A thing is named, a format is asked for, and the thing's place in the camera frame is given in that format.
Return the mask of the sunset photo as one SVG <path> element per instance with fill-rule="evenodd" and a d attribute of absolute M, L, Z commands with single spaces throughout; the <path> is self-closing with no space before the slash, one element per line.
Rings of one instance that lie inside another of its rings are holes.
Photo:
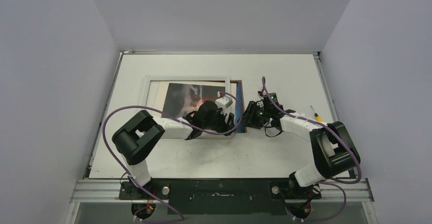
<path fill-rule="evenodd" d="M 164 81 L 164 98 L 155 102 L 162 109 L 162 118 L 183 120 L 199 129 L 193 129 L 195 137 L 202 130 L 232 134 L 238 116 L 234 113 L 237 102 L 226 93 L 221 82 Z"/>

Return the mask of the white picture frame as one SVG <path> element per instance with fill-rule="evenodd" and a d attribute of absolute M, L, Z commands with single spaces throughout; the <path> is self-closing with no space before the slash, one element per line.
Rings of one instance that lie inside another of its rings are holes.
<path fill-rule="evenodd" d="M 223 82 L 225 83 L 226 93 L 228 94 L 232 90 L 232 85 L 229 84 L 229 80 L 224 77 L 207 77 L 204 80 L 199 80 L 197 77 L 175 77 L 175 76 L 147 76 L 145 78 L 144 89 L 143 89 L 143 99 L 142 104 L 147 106 L 149 109 L 149 113 L 153 117 L 160 118 L 163 113 L 160 109 L 154 108 L 153 103 L 156 97 L 156 90 L 158 87 L 158 82 L 160 81 L 211 81 L 211 82 Z M 205 138 L 230 138 L 233 137 L 235 132 L 233 132 L 230 136 L 214 136 L 214 135 L 203 135 L 201 138 L 196 139 L 205 139 Z"/>

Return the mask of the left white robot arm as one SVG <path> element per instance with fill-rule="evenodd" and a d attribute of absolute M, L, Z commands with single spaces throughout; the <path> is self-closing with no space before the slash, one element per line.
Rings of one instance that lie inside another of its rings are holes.
<path fill-rule="evenodd" d="M 146 159 L 161 139 L 230 136 L 235 130 L 234 113 L 227 112 L 222 103 L 205 101 L 197 110 L 174 119 L 153 117 L 142 109 L 113 134 L 112 142 L 125 160 L 127 174 L 134 179 L 133 194 L 145 199 L 152 192 Z"/>

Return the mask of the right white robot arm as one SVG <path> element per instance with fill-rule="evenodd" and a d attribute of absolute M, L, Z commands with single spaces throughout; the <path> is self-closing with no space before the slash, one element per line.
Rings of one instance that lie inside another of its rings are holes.
<path fill-rule="evenodd" d="M 327 123 L 307 118 L 294 110 L 284 110 L 276 93 L 259 93 L 261 100 L 250 101 L 242 117 L 246 127 L 274 128 L 280 134 L 291 133 L 310 143 L 313 162 L 290 174 L 288 191 L 301 198 L 308 187 L 360 165 L 358 151 L 339 121 Z"/>

